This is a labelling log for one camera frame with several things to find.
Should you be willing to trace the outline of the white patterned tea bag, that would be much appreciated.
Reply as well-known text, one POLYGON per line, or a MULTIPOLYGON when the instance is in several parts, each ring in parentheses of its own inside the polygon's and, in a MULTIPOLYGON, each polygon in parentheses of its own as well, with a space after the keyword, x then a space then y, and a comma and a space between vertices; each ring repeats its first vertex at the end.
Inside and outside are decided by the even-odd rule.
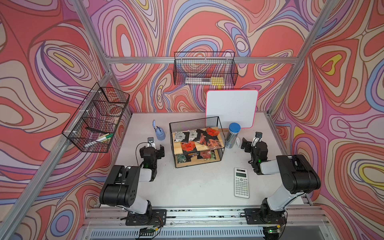
POLYGON ((189 136, 190 136, 190 132, 176 132, 174 137, 174 142, 188 143, 189 136))

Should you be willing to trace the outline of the red tea bag black edge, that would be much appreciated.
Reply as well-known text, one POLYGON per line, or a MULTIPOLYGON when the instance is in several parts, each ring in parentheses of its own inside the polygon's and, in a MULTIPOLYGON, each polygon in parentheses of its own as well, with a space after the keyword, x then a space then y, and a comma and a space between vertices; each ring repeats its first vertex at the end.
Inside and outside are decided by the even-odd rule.
POLYGON ((209 139, 207 141, 207 146, 211 151, 223 148, 221 141, 220 140, 214 140, 214 139, 209 139))

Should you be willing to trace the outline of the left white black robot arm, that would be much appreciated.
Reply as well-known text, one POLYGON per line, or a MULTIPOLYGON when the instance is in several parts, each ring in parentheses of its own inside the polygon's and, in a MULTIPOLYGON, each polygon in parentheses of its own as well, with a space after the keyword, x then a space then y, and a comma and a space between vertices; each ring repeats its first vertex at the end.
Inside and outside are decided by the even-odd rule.
POLYGON ((158 160, 165 156, 163 146, 142 147, 140 156, 143 162, 138 166, 115 165, 112 167, 99 196, 102 205, 121 207, 136 215, 150 215, 152 204, 139 196, 140 182, 152 182, 158 172, 158 160))

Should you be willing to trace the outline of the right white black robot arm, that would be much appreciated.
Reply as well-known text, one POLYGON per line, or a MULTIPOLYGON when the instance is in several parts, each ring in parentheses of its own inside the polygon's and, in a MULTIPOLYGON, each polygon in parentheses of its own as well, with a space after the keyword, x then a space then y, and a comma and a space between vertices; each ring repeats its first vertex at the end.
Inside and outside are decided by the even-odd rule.
POLYGON ((277 175, 281 186, 265 198, 259 212, 263 218, 282 214, 296 198, 321 187, 321 180, 304 155, 279 155, 268 160, 268 145, 263 141, 242 139, 241 149, 251 155, 249 164, 257 175, 277 175))

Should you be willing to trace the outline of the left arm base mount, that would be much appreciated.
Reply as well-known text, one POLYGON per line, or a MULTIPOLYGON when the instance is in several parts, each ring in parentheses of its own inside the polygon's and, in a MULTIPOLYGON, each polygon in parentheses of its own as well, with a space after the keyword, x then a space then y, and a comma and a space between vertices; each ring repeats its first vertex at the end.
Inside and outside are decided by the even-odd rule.
POLYGON ((128 213, 125 218, 126 226, 155 226, 162 227, 166 224, 167 210, 157 209, 144 215, 128 213))

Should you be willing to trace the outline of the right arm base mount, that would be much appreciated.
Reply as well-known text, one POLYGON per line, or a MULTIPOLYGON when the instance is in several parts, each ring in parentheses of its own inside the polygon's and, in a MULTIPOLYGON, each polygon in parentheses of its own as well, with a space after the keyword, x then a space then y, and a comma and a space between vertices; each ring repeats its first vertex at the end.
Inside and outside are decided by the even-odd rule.
POLYGON ((285 211, 275 212, 268 209, 244 209, 248 225, 285 225, 285 211))

